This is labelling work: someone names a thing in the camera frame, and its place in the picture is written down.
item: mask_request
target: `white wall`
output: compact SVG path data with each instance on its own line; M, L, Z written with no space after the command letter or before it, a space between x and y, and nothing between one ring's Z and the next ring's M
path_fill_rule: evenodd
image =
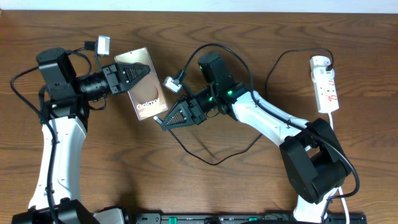
M0 8L4 10L398 13L398 0L0 0Z

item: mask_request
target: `wooden tabletop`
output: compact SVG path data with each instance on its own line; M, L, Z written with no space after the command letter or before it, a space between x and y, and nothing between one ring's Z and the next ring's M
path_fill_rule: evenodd
M398 16L3 11L1 223L9 223L14 214L27 210L43 149L38 118L13 94L10 79L36 66L35 56L41 51L77 49L98 35L111 36L113 56L147 47L161 82L174 76L197 47L209 42L224 44L247 62L255 76L255 89L262 95L265 77L282 52L330 49L335 56L340 102L340 109L333 113L335 132L361 179L359 193L347 199L348 208L365 213L369 223L398 222ZM324 52L286 55L269 83L271 103L309 121L317 117L327 120L317 111L309 75L308 60L317 54L328 56ZM93 53L87 55L93 61ZM223 51L222 56L236 80L249 81L233 56ZM85 73L86 62L72 58L78 74ZM197 58L186 79L195 91L205 86L195 65ZM103 64L114 62L113 57L100 60ZM38 71L17 81L17 89L36 106L42 85ZM164 92L172 106L177 95ZM165 213L262 213L295 208L297 194L287 180L279 149L264 137L247 153L212 167L184 152L155 121L138 121L127 95L109 97L106 110L92 111L88 123L80 192L91 212L110 205ZM212 162L243 150L259 134L229 116L217 116L175 133L189 150ZM353 187L349 176L343 190L350 192ZM330 210L341 212L340 201L335 200Z

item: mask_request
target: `power strip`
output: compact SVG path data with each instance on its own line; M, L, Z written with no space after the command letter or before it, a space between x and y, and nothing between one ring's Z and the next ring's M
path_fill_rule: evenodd
M319 113L331 113L338 106L337 92L335 86L335 71L327 71L330 59L325 56L314 56L310 59L311 79L315 89L315 97Z

